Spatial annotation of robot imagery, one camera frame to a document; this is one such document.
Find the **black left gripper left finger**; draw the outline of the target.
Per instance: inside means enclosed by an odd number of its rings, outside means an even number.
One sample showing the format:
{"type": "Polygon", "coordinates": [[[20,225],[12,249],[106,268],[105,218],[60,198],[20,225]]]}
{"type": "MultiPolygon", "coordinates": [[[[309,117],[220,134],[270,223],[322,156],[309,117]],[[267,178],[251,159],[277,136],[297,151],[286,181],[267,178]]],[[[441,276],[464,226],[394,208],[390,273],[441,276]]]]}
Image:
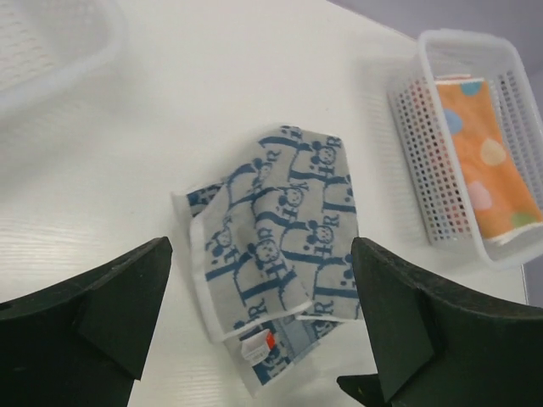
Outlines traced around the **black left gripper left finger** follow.
{"type": "Polygon", "coordinates": [[[105,265],[1,305],[3,406],[126,406],[171,270],[155,238],[105,265]]]}

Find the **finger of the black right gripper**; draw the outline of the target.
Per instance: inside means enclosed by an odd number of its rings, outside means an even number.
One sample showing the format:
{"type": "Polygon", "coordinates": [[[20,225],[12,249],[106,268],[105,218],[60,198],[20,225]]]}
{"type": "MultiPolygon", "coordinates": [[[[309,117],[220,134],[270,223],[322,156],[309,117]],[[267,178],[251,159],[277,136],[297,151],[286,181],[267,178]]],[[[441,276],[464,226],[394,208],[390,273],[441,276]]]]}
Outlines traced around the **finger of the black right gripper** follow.
{"type": "Polygon", "coordinates": [[[337,384],[344,393],[363,406],[384,407],[386,405],[378,374],[339,376],[337,384]]]}

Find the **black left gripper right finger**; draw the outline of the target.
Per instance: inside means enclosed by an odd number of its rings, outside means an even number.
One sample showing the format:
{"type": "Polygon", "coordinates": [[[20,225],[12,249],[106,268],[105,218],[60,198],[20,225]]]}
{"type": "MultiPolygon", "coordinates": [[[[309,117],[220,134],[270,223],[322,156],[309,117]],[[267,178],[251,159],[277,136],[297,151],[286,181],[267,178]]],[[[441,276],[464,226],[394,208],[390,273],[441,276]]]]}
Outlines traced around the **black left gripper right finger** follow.
{"type": "Polygon", "coordinates": [[[365,237],[351,254],[385,405],[541,405],[541,309],[464,287],[365,237]]]}

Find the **pastel orange dot towel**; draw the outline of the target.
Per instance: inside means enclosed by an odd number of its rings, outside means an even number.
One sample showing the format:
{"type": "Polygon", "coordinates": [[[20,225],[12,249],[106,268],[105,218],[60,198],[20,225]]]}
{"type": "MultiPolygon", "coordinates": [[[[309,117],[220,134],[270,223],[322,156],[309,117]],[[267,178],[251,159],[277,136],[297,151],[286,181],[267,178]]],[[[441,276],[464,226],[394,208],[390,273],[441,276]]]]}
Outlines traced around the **pastel orange dot towel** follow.
{"type": "Polygon", "coordinates": [[[542,226],[542,213],[503,141],[490,87],[468,75],[436,88],[482,238],[504,245],[542,226]]]}

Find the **small patterned towels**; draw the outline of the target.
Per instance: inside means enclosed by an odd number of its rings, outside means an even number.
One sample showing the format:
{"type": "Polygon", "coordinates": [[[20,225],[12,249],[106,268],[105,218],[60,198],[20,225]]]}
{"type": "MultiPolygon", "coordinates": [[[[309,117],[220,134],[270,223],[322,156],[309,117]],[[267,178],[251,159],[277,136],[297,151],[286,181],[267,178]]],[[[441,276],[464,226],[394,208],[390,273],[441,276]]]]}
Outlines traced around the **small patterned towels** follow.
{"type": "Polygon", "coordinates": [[[220,180],[172,201],[191,215],[191,277],[208,337],[227,348],[251,394],[362,319],[357,213],[339,137],[283,125],[220,180]]]}

